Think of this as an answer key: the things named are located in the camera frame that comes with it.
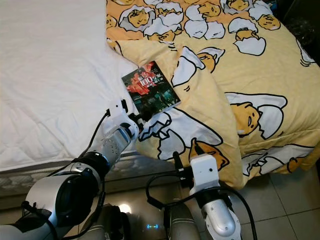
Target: red book cover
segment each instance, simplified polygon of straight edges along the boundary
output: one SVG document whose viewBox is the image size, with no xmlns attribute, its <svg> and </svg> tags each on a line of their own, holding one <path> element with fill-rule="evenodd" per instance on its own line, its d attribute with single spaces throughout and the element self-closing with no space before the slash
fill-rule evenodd
<svg viewBox="0 0 320 240">
<path fill-rule="evenodd" d="M 155 61 L 123 76 L 122 81 L 145 121 L 180 103 L 179 97 Z"/>
</svg>

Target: bed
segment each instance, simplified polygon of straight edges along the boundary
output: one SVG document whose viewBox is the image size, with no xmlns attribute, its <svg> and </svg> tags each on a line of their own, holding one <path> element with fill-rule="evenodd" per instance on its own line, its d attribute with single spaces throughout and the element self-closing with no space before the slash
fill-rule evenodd
<svg viewBox="0 0 320 240">
<path fill-rule="evenodd" d="M 1 0 L 0 192 L 25 193 L 78 156 L 108 105 L 130 103 L 121 77 L 153 60 L 181 104 L 145 123 L 124 157 L 148 158 L 124 158 L 127 171 L 112 180 L 172 170 L 159 160 L 173 150 L 186 166 L 195 145 L 236 188 L 310 168 L 320 155 L 319 67 L 261 1 L 234 2 L 241 10 L 223 0 Z M 259 25 L 269 18 L 273 30 Z M 253 129 L 241 129 L 241 109 L 256 114 Z"/>
<path fill-rule="evenodd" d="M 77 157 L 111 101 L 129 98 L 119 80 L 137 65 L 106 45 L 105 7 L 104 0 L 0 1 L 0 209 L 19 206 L 36 180 Z M 108 191 L 172 170 L 128 149 L 107 177 Z"/>
</svg>

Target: black cable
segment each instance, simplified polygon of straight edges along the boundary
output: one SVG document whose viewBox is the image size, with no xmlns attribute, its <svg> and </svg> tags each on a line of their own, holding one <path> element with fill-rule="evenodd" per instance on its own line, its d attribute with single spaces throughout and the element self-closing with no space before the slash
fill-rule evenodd
<svg viewBox="0 0 320 240">
<path fill-rule="evenodd" d="M 42 219 L 43 221 L 45 221 L 45 223 L 49 226 L 50 228 L 50 232 L 52 234 L 52 238 L 53 240 L 59 240 L 58 238 L 58 234 L 57 231 L 55 229 L 55 226 L 49 221 L 48 217 L 46 217 L 44 214 L 42 214 L 41 212 L 37 211 L 38 209 L 36 208 L 36 205 L 33 204 L 33 206 L 31 206 L 29 204 L 28 201 L 23 201 L 21 204 L 21 207 L 23 209 L 26 209 L 27 211 L 29 211 L 32 214 L 35 214 L 38 218 Z"/>
<path fill-rule="evenodd" d="M 104 120 L 106 117 L 110 117 L 110 110 L 109 110 L 109 109 L 106 110 L 105 114 L 103 115 L 103 117 L 100 119 L 98 125 L 96 126 L 96 128 L 95 128 L 95 130 L 94 130 L 94 132 L 93 132 L 93 135 L 92 135 L 92 137 L 91 137 L 91 140 L 90 140 L 90 142 L 89 142 L 89 145 L 88 145 L 88 146 L 86 147 L 86 149 L 79 155 L 78 158 L 82 157 L 82 156 L 88 151 L 88 149 L 91 147 L 92 143 L 94 142 L 95 136 L 96 136 L 96 134 L 97 134 L 97 132 L 98 132 L 98 129 L 99 129 L 100 125 L 102 124 L 103 120 Z M 50 177 L 50 176 L 52 176 L 52 175 L 60 172 L 61 170 L 65 169 L 67 166 L 68 166 L 68 165 L 65 165 L 65 166 L 59 168 L 58 170 L 55 170 L 55 171 L 51 172 L 47 177 Z"/>
<path fill-rule="evenodd" d="M 123 235 L 124 240 L 132 240 L 131 238 L 131 227 L 128 215 L 125 212 L 120 212 L 122 227 L 123 227 Z"/>
<path fill-rule="evenodd" d="M 231 192 L 231 193 L 235 194 L 241 200 L 241 202 L 243 203 L 243 205 L 244 205 L 244 207 L 245 207 L 245 209 L 246 209 L 246 211 L 247 211 L 247 213 L 249 215 L 250 224 L 251 224 L 251 230 L 252 230 L 252 235 L 253 235 L 253 240 L 258 240 L 257 232 L 256 232 L 256 225 L 255 225 L 254 217 L 252 215 L 250 207 L 249 207 L 248 203 L 246 202 L 246 200 L 244 199 L 244 197 L 240 193 L 238 193 L 236 190 L 234 190 L 233 188 L 225 187 L 225 186 L 213 186 L 213 187 L 210 187 L 210 188 L 205 188 L 205 189 L 202 189 L 200 191 L 197 191 L 196 193 L 194 193 L 192 195 L 189 195 L 184 199 L 181 199 L 181 200 L 178 200 L 178 201 L 174 201 L 174 202 L 170 202 L 170 203 L 162 203 L 159 200 L 155 199 L 154 197 L 150 196 L 149 187 L 150 187 L 150 184 L 154 180 L 156 180 L 158 178 L 161 178 L 161 177 L 168 177 L 168 176 L 179 177 L 179 175 L 176 174 L 176 173 L 164 173 L 164 174 L 160 174 L 160 175 L 155 175 L 155 176 L 153 176 L 153 177 L 151 177 L 149 179 L 149 181 L 147 182 L 146 187 L 145 187 L 145 194 L 146 194 L 148 203 L 154 205 L 156 208 L 162 209 L 162 208 L 169 208 L 169 207 L 173 207 L 173 206 L 182 204 L 182 203 L 184 203 L 186 201 L 189 201 L 190 199 L 193 199 L 194 197 L 196 197 L 196 196 L 198 196 L 200 194 L 203 194 L 205 192 L 210 192 L 212 190 L 220 190 L 220 191 Z"/>
<path fill-rule="evenodd" d="M 196 144 L 194 146 L 194 150 L 195 150 L 196 154 L 198 154 L 198 155 L 201 155 L 201 154 L 205 153 L 205 151 L 203 151 L 203 149 L 198 144 Z"/>
<path fill-rule="evenodd" d="M 92 137 L 91 137 L 91 140 L 90 140 L 90 142 L 89 142 L 89 145 L 88 145 L 88 146 L 86 147 L 86 149 L 80 154 L 80 156 L 79 156 L 78 158 L 82 157 L 82 156 L 88 151 L 88 149 L 91 147 L 92 143 L 94 142 L 95 136 L 96 136 L 96 134 L 97 134 L 97 132 L 98 132 L 98 129 L 99 129 L 100 125 L 102 124 L 103 120 L 104 120 L 106 117 L 110 117 L 110 110 L 109 110 L 109 109 L 105 112 L 105 114 L 103 115 L 103 117 L 100 119 L 98 125 L 96 126 L 96 128 L 95 128 L 95 130 L 94 130 L 94 132 L 93 132 L 93 135 L 92 135 Z"/>
<path fill-rule="evenodd" d="M 82 230 L 80 233 L 73 235 L 73 236 L 65 236 L 62 238 L 62 240 L 77 239 L 77 238 L 80 238 L 81 236 L 83 236 L 86 232 L 88 232 L 88 230 L 92 227 L 92 225 L 98 220 L 98 217 L 99 217 L 101 210 L 104 206 L 105 196 L 106 196 L 105 180 L 103 179 L 102 180 L 102 190 L 101 190 L 96 208 L 95 208 L 94 212 L 92 213 L 92 218 L 90 219 L 90 224 L 84 230 Z"/>
<path fill-rule="evenodd" d="M 163 226 L 165 230 L 165 240 L 170 240 L 170 208 L 165 207 L 163 211 Z"/>
</svg>

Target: yellow comforter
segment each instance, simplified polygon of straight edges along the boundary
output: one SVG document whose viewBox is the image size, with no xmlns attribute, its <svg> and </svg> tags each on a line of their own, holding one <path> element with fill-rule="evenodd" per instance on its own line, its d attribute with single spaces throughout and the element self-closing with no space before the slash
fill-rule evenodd
<svg viewBox="0 0 320 240">
<path fill-rule="evenodd" d="M 309 169 L 320 156 L 320 69 L 261 0 L 108 0 L 111 48 L 156 61 L 181 104 L 137 141 L 184 165 L 195 146 L 236 188 L 254 176 Z"/>
</svg>

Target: tiled floor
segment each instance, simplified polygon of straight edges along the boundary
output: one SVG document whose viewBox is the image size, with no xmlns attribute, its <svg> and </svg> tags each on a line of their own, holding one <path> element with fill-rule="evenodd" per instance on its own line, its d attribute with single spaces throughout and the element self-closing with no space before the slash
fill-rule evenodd
<svg viewBox="0 0 320 240">
<path fill-rule="evenodd" d="M 256 177 L 240 193 L 250 205 L 259 240 L 320 239 L 320 183 L 315 167 L 308 172 L 297 170 L 291 175 Z M 151 194 L 161 201 L 171 202 L 186 197 L 188 190 L 173 183 L 153 187 Z M 253 239 L 245 208 L 235 196 L 231 196 L 231 201 L 241 223 L 242 239 Z M 165 238 L 163 213 L 147 203 L 144 189 L 107 194 L 106 202 L 130 206 L 133 240 Z M 187 202 L 187 206 L 197 223 L 201 239 L 208 240 L 197 203 L 191 200 Z M 12 222 L 20 214 L 19 209 L 0 211 L 0 224 Z M 148 224 L 158 224 L 160 228 L 147 228 Z M 77 231 L 78 226 L 69 235 Z"/>
</svg>

